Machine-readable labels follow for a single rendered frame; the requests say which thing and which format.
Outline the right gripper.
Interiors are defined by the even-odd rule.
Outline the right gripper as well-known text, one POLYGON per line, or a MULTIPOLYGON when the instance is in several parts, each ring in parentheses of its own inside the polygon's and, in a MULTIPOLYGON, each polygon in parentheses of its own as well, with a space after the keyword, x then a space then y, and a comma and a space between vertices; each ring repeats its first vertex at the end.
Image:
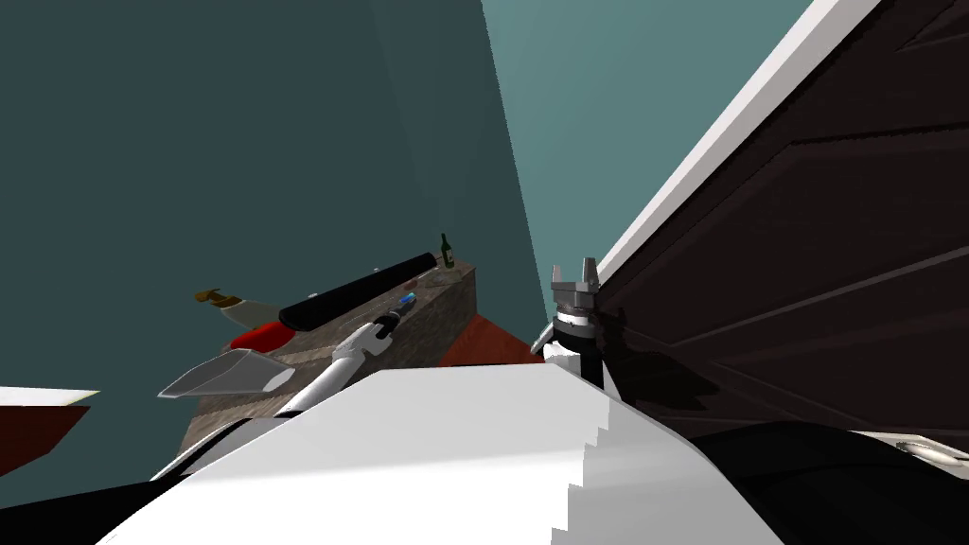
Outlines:
POLYGON ((562 281, 561 267, 552 267, 551 288, 556 311, 572 315, 592 313, 600 288, 596 259, 583 259, 581 282, 562 281))

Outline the brown stone table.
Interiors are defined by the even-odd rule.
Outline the brown stone table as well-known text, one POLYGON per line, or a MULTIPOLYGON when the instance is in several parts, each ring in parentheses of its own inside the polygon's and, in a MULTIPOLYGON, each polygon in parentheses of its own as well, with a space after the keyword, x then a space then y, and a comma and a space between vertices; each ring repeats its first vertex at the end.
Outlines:
POLYGON ((436 366, 477 315, 475 269, 461 261, 451 270, 438 268, 428 272, 411 289, 402 285, 312 332, 296 334, 269 354, 295 369, 292 377, 276 390, 267 394, 202 397, 178 452, 187 451, 210 432, 237 419, 276 414, 302 387, 325 371, 338 343, 376 319, 408 291, 416 296, 416 305, 396 328, 392 344, 378 356, 368 355, 348 384, 380 369, 436 366))

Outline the long black cylinder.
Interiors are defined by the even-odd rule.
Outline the long black cylinder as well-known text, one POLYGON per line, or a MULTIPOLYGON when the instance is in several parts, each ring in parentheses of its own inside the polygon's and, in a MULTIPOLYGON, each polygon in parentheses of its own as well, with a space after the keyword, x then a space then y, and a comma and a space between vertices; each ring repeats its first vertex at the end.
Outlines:
POLYGON ((310 332, 435 266, 433 254, 418 255, 283 308, 278 321, 296 332, 310 332))

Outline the red rounded object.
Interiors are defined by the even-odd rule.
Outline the red rounded object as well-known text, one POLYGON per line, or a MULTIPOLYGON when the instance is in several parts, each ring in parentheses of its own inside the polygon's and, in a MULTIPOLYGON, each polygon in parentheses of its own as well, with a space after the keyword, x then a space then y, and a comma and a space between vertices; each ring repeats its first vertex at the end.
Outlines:
POLYGON ((295 330, 280 323, 271 322, 238 336, 229 344, 231 350, 249 349, 260 353, 272 352, 291 341, 295 330))

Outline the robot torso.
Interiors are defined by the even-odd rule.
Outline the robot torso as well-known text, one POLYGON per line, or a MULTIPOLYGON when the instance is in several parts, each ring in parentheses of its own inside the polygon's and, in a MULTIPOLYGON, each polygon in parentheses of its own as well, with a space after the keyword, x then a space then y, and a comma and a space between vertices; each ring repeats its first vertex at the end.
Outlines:
POLYGON ((555 365, 388 369, 97 545, 783 545, 688 441, 555 365))

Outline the dark brown door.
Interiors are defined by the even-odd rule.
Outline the dark brown door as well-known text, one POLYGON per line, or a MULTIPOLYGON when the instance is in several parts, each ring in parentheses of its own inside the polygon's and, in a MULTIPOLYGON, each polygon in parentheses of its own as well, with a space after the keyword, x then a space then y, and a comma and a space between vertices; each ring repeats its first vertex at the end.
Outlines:
POLYGON ((880 0, 606 282, 622 400, 969 451, 969 0, 880 0))

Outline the brown handled white knife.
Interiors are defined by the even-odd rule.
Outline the brown handled white knife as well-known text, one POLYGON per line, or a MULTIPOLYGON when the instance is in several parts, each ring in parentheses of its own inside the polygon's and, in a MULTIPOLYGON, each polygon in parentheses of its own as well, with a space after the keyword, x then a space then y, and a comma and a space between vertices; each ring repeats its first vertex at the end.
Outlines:
POLYGON ((281 310, 279 306, 221 295, 218 289, 198 291, 194 298, 200 303, 208 303, 218 308, 227 319, 248 330, 276 322, 281 310))

